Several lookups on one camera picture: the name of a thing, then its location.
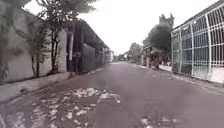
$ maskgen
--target overcast sky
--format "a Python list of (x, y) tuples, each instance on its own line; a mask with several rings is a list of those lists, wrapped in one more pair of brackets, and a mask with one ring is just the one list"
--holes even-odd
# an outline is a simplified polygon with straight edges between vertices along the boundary
[[(133, 42), (142, 44), (150, 29), (158, 24), (159, 16), (170, 13), (175, 26), (213, 4), (217, 0), (98, 0), (96, 11), (80, 15), (116, 54), (124, 53)], [(30, 2), (32, 13), (41, 8)]]

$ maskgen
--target fence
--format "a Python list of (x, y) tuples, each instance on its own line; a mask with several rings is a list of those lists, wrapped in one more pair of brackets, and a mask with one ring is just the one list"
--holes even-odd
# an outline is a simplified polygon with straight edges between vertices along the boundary
[(224, 82), (224, 3), (218, 1), (174, 29), (172, 70)]

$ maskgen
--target curb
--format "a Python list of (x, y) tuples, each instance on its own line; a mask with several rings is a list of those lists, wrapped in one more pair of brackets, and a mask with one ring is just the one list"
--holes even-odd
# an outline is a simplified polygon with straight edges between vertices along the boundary
[(171, 75), (174, 75), (174, 76), (179, 76), (179, 77), (188, 79), (189, 81), (191, 81), (193, 83), (197, 83), (197, 84), (199, 84), (200, 86), (202, 86), (206, 89), (224, 94), (224, 88), (223, 88), (224, 86), (221, 83), (214, 82), (214, 81), (203, 80), (203, 79), (195, 78), (195, 77), (192, 77), (192, 76), (187, 76), (187, 75), (180, 74), (180, 73), (174, 73), (172, 71), (167, 71), (167, 70), (164, 70), (164, 69), (159, 69), (159, 70), (163, 71), (163, 72), (166, 72), (166, 73), (170, 73)]
[(0, 86), (0, 105), (4, 102), (10, 101), (13, 98), (47, 87), (70, 77), (71, 73), (65, 72), (23, 82), (5, 84)]

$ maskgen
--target metal gate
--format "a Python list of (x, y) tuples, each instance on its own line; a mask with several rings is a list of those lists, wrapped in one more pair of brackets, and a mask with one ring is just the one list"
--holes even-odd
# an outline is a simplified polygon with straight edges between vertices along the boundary
[(91, 72), (96, 69), (95, 48), (84, 44), (82, 49), (82, 73)]
[(171, 35), (173, 72), (224, 82), (223, 1), (191, 18)]

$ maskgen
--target street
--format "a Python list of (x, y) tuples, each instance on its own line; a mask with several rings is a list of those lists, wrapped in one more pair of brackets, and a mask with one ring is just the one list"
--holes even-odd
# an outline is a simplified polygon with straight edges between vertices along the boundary
[(16, 98), (3, 128), (223, 128), (224, 96), (173, 74), (116, 62)]

